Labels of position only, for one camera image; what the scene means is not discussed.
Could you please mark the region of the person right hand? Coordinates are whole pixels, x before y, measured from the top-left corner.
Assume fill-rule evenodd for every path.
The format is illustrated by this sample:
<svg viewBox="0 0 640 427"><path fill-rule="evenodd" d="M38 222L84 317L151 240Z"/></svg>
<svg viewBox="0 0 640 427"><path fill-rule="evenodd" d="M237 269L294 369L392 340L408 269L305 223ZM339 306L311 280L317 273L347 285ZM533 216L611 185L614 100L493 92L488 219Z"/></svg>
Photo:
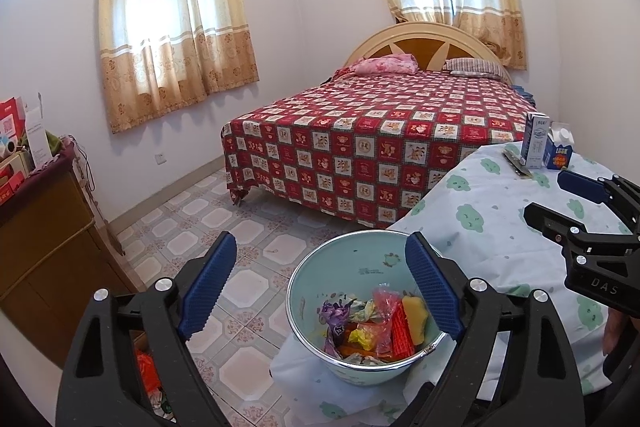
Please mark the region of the person right hand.
<svg viewBox="0 0 640 427"><path fill-rule="evenodd" d="M606 320L603 335L602 351L604 355L609 355L616 347L620 335L627 324L632 324L636 329L640 329L640 320L631 319L627 315L615 309L608 309L608 319Z"/></svg>

